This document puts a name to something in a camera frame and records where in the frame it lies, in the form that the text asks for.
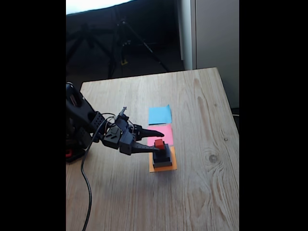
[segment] red part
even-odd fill
[[[160,150],[165,149],[163,139],[155,140],[154,146],[155,146],[155,148],[159,148]]]
[[[72,155],[73,155],[72,149],[67,149],[67,150],[66,150],[66,153],[65,153],[65,157],[66,157],[66,158],[72,157]]]

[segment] tripod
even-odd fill
[[[76,41],[72,45],[72,47],[69,49],[66,55],[66,65],[70,61],[71,57],[74,55],[78,47],[81,45],[83,40],[85,40],[90,49],[94,48],[94,45],[96,44],[108,57],[109,57],[109,63],[108,63],[108,78],[110,78],[115,71],[116,68],[116,61],[113,56],[113,53],[111,53],[106,47],[104,47],[101,42],[97,40],[95,36],[104,35],[104,34],[113,34],[112,30],[109,29],[90,29],[87,24],[84,24],[81,26],[81,30],[77,31],[71,35],[68,35],[66,37],[66,42],[70,42],[74,39]]]
[[[146,49],[150,52],[151,57],[157,61],[164,69],[166,72],[169,72],[169,69],[164,65],[164,63],[155,55],[155,53],[152,51],[152,49],[144,42],[144,40],[133,30],[133,28],[128,24],[125,18],[120,19],[120,11],[118,6],[114,7],[114,13],[116,20],[118,23],[116,24],[115,27],[115,33],[114,33],[114,38],[113,38],[113,44],[112,44],[112,49],[111,53],[114,54],[115,51],[115,45],[116,45],[116,37],[119,35],[119,43],[122,46],[121,48],[121,65],[127,63],[124,57],[123,53],[123,48],[127,45],[130,45],[130,40],[127,40],[126,38],[126,33],[125,33],[125,28],[127,28],[131,33],[146,47]]]
[[[146,49],[150,52],[152,58],[157,61],[165,70],[166,72],[169,72],[169,69],[166,67],[166,65],[164,65],[164,63],[155,55],[155,53],[152,51],[152,49],[143,41],[143,39],[133,30],[133,28],[128,24],[128,22],[125,19],[120,20],[120,22],[116,25],[116,31],[115,31],[115,36],[113,39],[113,45],[112,45],[112,54],[114,53],[114,49],[115,49],[115,42],[116,42],[116,35],[119,32],[119,29],[121,29],[122,34],[120,34],[120,40],[122,42],[122,48],[126,45],[129,45],[130,42],[126,40],[126,35],[124,32],[124,29],[122,27],[126,27],[128,28],[132,34],[146,47]],[[125,58],[124,58],[124,54],[123,54],[123,50],[121,52],[121,63],[124,64],[126,62]]]

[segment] orange sticky note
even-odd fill
[[[172,165],[167,167],[157,167],[157,168],[154,168],[153,166],[153,153],[149,153],[149,167],[150,167],[149,171],[160,172],[160,171],[169,171],[178,169],[174,146],[170,147],[170,151],[171,151]]]

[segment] sticky note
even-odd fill
[[[170,123],[172,123],[172,118],[169,104],[166,107],[149,108],[149,125]]]
[[[149,153],[149,172],[161,172],[161,171],[169,171],[169,170],[178,169],[174,146],[170,147],[170,151],[171,151],[172,165],[166,166],[166,167],[157,167],[157,168],[154,168],[153,166],[153,153]]]
[[[164,126],[148,126],[149,130],[155,130],[163,133],[164,137],[148,137],[148,146],[153,146],[155,140],[163,139],[163,141],[169,146],[173,145],[173,134],[172,134],[172,128],[171,124],[164,125]]]

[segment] wood knot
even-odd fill
[[[217,162],[217,156],[215,156],[215,155],[210,155],[209,159],[210,159],[211,163]]]

